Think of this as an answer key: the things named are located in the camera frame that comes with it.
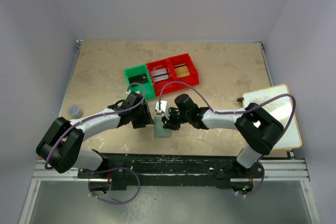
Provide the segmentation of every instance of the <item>table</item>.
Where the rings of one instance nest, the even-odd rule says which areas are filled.
[[[66,110],[74,103],[82,108],[83,116],[100,112],[126,98],[125,68],[186,52],[198,69],[200,84],[196,89],[216,109],[239,108],[242,104],[236,100],[243,93],[270,86],[259,43],[85,40],[60,115],[70,119]],[[188,89],[164,95],[163,99],[174,105],[174,98],[181,93],[189,94],[194,102],[204,106],[200,97]],[[157,100],[148,101],[153,117]],[[93,136],[83,143],[82,149],[232,156],[245,145],[243,137],[234,130],[205,131],[185,124],[170,138],[154,138],[152,125],[134,130],[129,124]],[[273,151],[273,155],[287,156],[285,150]]]

